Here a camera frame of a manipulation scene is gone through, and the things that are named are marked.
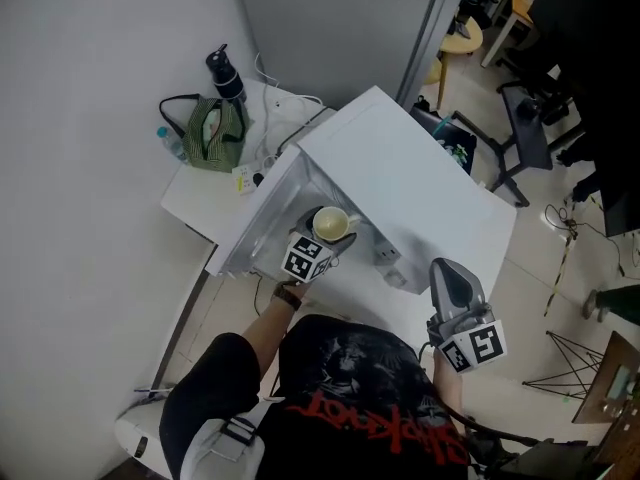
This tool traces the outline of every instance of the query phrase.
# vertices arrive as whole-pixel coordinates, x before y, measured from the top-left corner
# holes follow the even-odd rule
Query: floor
[[[512,78],[504,68],[490,66],[485,69],[480,66],[480,60],[496,34],[496,30],[488,31],[483,47],[473,55],[454,56],[451,59],[440,113],[444,116],[453,110],[459,110],[488,135],[503,142],[508,137],[510,128],[501,96],[496,93],[495,88]],[[432,108],[437,92],[437,84],[425,86],[422,91]],[[549,141],[572,127],[577,119],[575,109],[572,109],[572,114],[559,125],[546,129]],[[509,154],[514,156],[507,157],[508,165],[509,161],[515,163],[515,148]],[[545,335],[547,330],[602,351],[611,331],[616,330],[631,343],[640,346],[639,327],[614,315],[607,316],[602,324],[597,323],[595,318],[585,321],[580,316],[580,306],[591,289],[618,287],[634,282],[621,279],[617,273],[618,260],[613,244],[584,226],[580,228],[578,239],[569,252],[565,273],[549,314],[547,317],[543,316],[558,274],[566,236],[564,231],[553,228],[547,222],[545,208],[548,204],[561,207],[563,198],[569,194],[573,185],[592,170],[593,166],[590,164],[576,165],[570,169],[556,166],[552,171],[526,170],[516,177],[520,189],[531,201],[531,206],[518,210],[507,256],[490,298],[494,312],[503,321],[509,355],[474,375],[476,379],[484,376],[482,379],[485,381],[494,379],[489,383],[492,386],[502,383],[507,386],[503,392],[513,392],[518,400],[526,398],[521,396],[525,389],[519,386],[521,381],[560,373],[566,368],[562,357]],[[496,175],[495,158],[488,148],[479,144],[472,177],[477,182],[489,185]],[[507,190],[499,189],[497,194],[508,202],[513,202],[513,197]],[[582,205],[574,217],[578,222],[588,222],[604,231],[602,213],[594,203]],[[549,218],[559,224],[553,215],[549,215]],[[640,278],[640,269],[635,269],[631,263],[632,240],[631,235],[627,235],[617,238],[616,242],[620,246],[622,265],[627,275]],[[256,318],[256,290],[259,288],[256,307],[260,311],[266,307],[273,289],[270,281],[262,280],[259,287],[258,281],[258,277],[254,275],[237,280],[210,278],[207,281],[169,364],[166,382],[177,382],[186,375],[216,335],[229,331],[242,332]],[[297,318],[307,312],[327,310],[303,308]],[[271,390],[275,375],[274,364],[262,383],[262,395],[267,395]],[[558,427],[557,433],[567,433],[569,431],[566,429],[573,429],[569,432],[570,435],[562,434],[564,438],[579,438],[585,433],[589,434],[585,426],[568,425],[577,406],[558,407],[558,404],[568,401],[555,395],[541,396],[544,396],[538,399],[541,407],[550,407],[551,404],[558,410],[566,411],[560,421],[557,421],[557,414],[552,416],[555,413],[546,411],[549,419],[547,427],[560,425],[562,428]],[[490,406],[486,405],[485,410],[489,413]],[[601,436],[602,428],[596,430],[587,438]]]

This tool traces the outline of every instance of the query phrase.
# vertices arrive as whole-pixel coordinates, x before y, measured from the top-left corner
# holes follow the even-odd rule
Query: green lunch bag
[[[196,108],[189,118],[186,130],[183,130],[162,109],[162,105],[171,100],[196,102]],[[204,98],[200,94],[183,94],[162,100],[159,109],[164,120],[182,139],[182,147],[191,165],[223,172],[231,172],[231,169],[238,166],[249,123],[247,110],[238,98],[227,101]],[[220,111],[219,126],[211,137],[211,141],[205,145],[202,127],[209,112],[216,109]]]

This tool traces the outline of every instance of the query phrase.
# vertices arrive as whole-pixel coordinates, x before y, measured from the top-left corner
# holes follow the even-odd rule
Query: white mug
[[[359,215],[349,217],[341,208],[325,206],[313,217],[313,233],[325,242],[335,242],[352,231],[360,220]]]

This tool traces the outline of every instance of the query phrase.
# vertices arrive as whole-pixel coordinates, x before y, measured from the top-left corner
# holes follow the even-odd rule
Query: plastic bottle
[[[173,156],[175,156],[183,164],[187,163],[187,155],[185,154],[184,148],[182,147],[182,141],[175,134],[175,132],[169,130],[166,126],[161,126],[160,128],[158,128],[156,134],[162,139],[164,147]]]

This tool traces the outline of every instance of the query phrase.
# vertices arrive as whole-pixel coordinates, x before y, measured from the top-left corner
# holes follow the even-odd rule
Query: wristwatch
[[[285,288],[289,283],[278,283],[276,289],[273,291],[273,296],[285,301],[294,311],[298,311],[298,308],[302,304],[302,301],[296,297],[293,293]]]

